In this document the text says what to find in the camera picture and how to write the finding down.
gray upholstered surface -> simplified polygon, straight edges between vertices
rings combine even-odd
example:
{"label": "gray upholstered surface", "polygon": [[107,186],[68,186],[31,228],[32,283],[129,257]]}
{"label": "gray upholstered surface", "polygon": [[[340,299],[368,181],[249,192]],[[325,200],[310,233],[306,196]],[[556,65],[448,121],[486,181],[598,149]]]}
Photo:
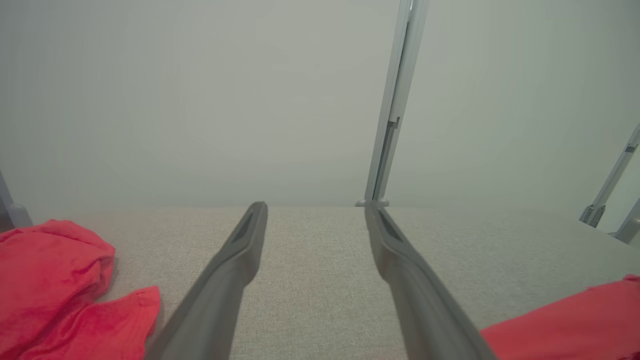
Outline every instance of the gray upholstered surface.
{"label": "gray upholstered surface", "polygon": [[[391,208],[478,327],[640,273],[640,250],[537,211]],[[105,300],[158,285],[164,324],[244,209],[155,209],[77,221],[116,247]],[[362,208],[270,208],[234,359],[395,359],[404,349]]]}

textured fabric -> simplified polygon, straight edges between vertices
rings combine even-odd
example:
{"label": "textured fabric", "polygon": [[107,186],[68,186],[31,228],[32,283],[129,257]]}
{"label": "textured fabric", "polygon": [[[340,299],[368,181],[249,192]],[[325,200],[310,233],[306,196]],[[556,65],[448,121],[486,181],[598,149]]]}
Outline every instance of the textured fabric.
{"label": "textured fabric", "polygon": [[640,277],[595,286],[482,335],[500,360],[640,359]]}
{"label": "textured fabric", "polygon": [[0,359],[141,359],[158,290],[94,304],[114,252],[69,221],[0,234]]}
{"label": "textured fabric", "polygon": [[[158,284],[162,326],[245,208],[167,208],[86,217],[118,248],[105,299]],[[640,273],[640,251],[538,211],[389,209],[478,328]],[[371,256],[362,208],[269,208],[233,359],[400,359],[403,339]]]}
{"label": "textured fabric", "polygon": [[530,209],[390,208],[478,329],[640,274],[640,250]]}

red cloth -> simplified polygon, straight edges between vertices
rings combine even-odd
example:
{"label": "red cloth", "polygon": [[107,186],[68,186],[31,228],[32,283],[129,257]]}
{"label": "red cloth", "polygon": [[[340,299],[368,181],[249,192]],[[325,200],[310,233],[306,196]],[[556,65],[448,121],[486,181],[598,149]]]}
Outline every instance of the red cloth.
{"label": "red cloth", "polygon": [[481,333],[500,360],[640,360],[640,277],[589,288]]}
{"label": "red cloth", "polygon": [[103,303],[115,249],[69,221],[0,234],[0,359],[144,356],[157,286]]}

red fabric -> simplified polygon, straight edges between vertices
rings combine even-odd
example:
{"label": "red fabric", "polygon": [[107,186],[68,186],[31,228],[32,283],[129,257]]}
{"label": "red fabric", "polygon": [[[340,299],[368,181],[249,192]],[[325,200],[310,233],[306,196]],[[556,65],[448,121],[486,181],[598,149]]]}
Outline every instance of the red fabric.
{"label": "red fabric", "polygon": [[0,359],[143,357],[157,286],[103,303],[115,249],[69,221],[0,234]]}
{"label": "red fabric", "polygon": [[640,277],[589,288],[481,333],[500,360],[640,360]]}

metal bracket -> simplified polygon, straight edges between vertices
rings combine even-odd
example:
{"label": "metal bracket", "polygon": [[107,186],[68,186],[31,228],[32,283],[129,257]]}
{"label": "metal bracket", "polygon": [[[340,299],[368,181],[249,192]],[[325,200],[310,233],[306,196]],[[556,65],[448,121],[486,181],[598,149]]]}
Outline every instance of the metal bracket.
{"label": "metal bracket", "polygon": [[[381,206],[389,206],[389,200],[387,200],[386,198],[382,198],[378,201],[378,203]],[[367,205],[367,200],[358,200],[358,202],[356,202],[356,207],[357,208],[364,208]]]}
{"label": "metal bracket", "polygon": [[618,181],[622,177],[622,174],[625,172],[627,165],[631,161],[631,157],[634,155],[636,148],[640,143],[640,124],[636,126],[634,132],[631,134],[629,141],[625,144],[622,153],[618,157],[616,164],[613,165],[613,169],[609,173],[607,180],[605,180],[600,192],[596,196],[593,203],[582,212],[582,216],[580,216],[580,221],[585,224],[593,227],[597,227],[600,219],[602,218],[602,214],[604,213],[606,207],[605,204],[613,189],[618,184]]}

